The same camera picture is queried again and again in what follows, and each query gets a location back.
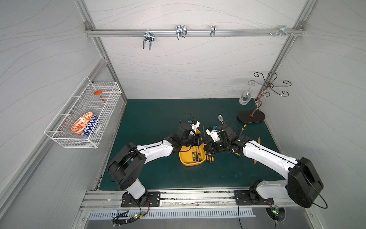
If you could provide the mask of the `yellow plastic storage tray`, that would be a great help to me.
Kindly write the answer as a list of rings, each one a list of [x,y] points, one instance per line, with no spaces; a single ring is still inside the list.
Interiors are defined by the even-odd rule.
[[[196,159],[196,161],[193,162],[192,146],[189,146],[189,147],[183,146],[181,148],[181,150],[179,151],[179,159],[182,162],[182,164],[186,167],[198,166],[198,165],[201,165],[204,161],[206,161],[206,152],[204,150],[204,147],[206,146],[206,141],[199,130],[197,130],[197,133],[195,136],[197,136],[198,134],[200,136],[200,153],[201,153],[202,161],[197,161],[197,159]]]

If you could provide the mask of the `yellow black screwdriver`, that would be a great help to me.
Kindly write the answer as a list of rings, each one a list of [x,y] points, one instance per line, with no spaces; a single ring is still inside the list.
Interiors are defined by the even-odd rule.
[[[243,125],[243,127],[242,127],[242,129],[241,129],[241,132],[240,132],[240,134],[239,134],[239,137],[243,134],[243,131],[245,130],[246,125],[247,125],[247,124],[244,124],[244,125]]]

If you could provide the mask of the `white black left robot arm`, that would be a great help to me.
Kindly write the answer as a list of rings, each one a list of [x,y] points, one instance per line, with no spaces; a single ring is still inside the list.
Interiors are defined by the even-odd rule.
[[[177,132],[157,143],[144,146],[127,143],[107,166],[112,181],[135,200],[145,197],[147,191],[138,179],[143,166],[177,153],[182,147],[200,146],[205,139],[196,132],[199,126],[199,121],[189,121],[180,124]]]

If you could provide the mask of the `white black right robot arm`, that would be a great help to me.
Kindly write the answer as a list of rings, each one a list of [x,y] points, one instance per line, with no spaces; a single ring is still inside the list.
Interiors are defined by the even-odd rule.
[[[321,195],[324,184],[309,159],[275,152],[247,136],[237,135],[228,124],[209,127],[205,132],[212,139],[206,149],[208,152],[229,151],[253,159],[282,177],[275,181],[258,180],[250,188],[254,197],[290,199],[303,208],[310,208]]]

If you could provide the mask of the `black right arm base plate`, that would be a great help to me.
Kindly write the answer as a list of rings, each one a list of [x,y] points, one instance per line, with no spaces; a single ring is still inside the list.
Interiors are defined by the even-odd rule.
[[[231,193],[237,206],[274,205],[272,198],[262,198],[255,191],[234,190]]]

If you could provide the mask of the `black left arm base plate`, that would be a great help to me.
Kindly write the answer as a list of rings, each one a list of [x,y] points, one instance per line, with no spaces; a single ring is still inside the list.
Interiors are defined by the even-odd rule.
[[[133,196],[126,192],[122,196],[122,208],[138,208],[138,207],[159,207],[161,192],[147,191],[140,198],[134,199]]]

